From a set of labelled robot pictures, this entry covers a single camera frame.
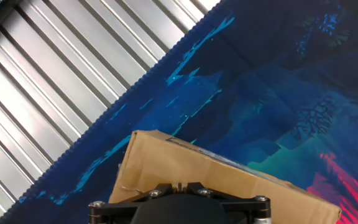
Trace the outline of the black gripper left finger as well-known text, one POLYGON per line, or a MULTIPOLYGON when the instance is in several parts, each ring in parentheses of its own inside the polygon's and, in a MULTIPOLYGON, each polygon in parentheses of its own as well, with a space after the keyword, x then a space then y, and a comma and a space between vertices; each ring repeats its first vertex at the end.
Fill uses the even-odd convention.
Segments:
POLYGON ((158 184, 154 189, 118 203, 91 202, 88 205, 89 224, 113 223, 118 215, 133 215, 140 205, 152 199, 179 193, 178 184, 158 184))

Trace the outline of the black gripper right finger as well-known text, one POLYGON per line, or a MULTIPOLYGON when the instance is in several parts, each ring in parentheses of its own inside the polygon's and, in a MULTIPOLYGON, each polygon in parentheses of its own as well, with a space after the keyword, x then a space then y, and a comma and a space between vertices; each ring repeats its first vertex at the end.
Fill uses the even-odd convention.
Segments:
POLYGON ((240 198, 207 188, 201 182, 179 183, 178 193, 217 200, 226 213, 243 213, 246 216, 246 223, 271 224, 271 200, 264 195, 240 198))

